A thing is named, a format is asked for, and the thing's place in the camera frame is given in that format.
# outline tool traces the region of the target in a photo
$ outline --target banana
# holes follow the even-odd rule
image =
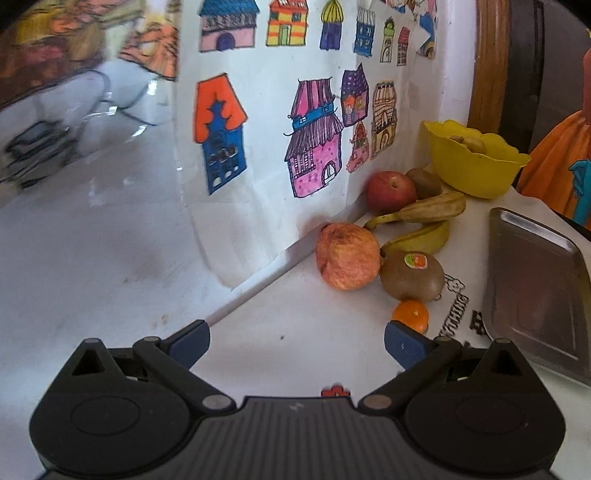
[[[486,144],[480,138],[468,137],[464,139],[463,143],[472,153],[486,155]]]
[[[448,220],[466,210],[466,196],[461,192],[442,193],[435,197],[419,200],[396,213],[372,218],[365,224],[367,230],[375,229],[380,223],[398,222],[434,223]]]
[[[394,240],[390,240],[380,249],[380,253],[384,258],[386,258],[392,250],[434,254],[449,240],[449,226],[449,220],[430,223],[408,235],[402,235]]]

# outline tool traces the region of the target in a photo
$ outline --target apple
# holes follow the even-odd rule
[[[316,267],[328,285],[356,290],[378,276],[379,243],[374,235],[352,223],[329,223],[316,242]]]
[[[379,171],[365,188],[368,209],[376,215],[387,215],[417,201],[414,182],[404,173]]]

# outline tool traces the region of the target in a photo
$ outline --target white wall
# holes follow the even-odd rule
[[[475,3],[439,3],[437,58],[417,60],[408,99],[413,135],[424,119],[465,121],[469,109]],[[145,82],[129,64],[105,68],[121,104]],[[91,91],[81,87],[82,98]],[[52,95],[43,103],[48,115],[60,115],[63,101]],[[165,120],[166,100],[159,93],[134,113]],[[11,112],[0,115],[0,132],[16,133],[35,120],[31,99]],[[19,117],[29,123],[18,124]],[[313,250],[312,234],[234,291],[224,288],[204,265],[181,198],[172,124],[130,140],[137,129],[118,115],[97,118],[90,133],[102,150],[0,209],[2,479],[40,473],[28,418],[80,340],[129,346],[145,335],[166,337],[196,318],[213,323]],[[419,139],[408,154],[426,163]]]

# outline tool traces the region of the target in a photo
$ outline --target pink house drawing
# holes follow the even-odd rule
[[[224,51],[255,46],[255,0],[204,0],[199,51]]]
[[[347,162],[347,171],[349,173],[353,173],[369,160],[368,132],[363,122],[359,122],[355,126],[355,133],[353,134],[351,143],[353,144],[353,151]]]
[[[342,167],[340,140],[344,126],[335,115],[330,79],[299,82],[291,123],[294,129],[285,161],[296,198],[326,187]]]

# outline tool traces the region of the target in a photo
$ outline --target kiwi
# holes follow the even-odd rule
[[[417,198],[419,200],[436,197],[443,193],[439,177],[429,173],[427,170],[413,168],[407,172],[407,177],[413,181],[414,189],[417,192]]]
[[[379,271],[386,293],[397,300],[435,300],[445,286],[443,267],[424,252],[391,252]]]

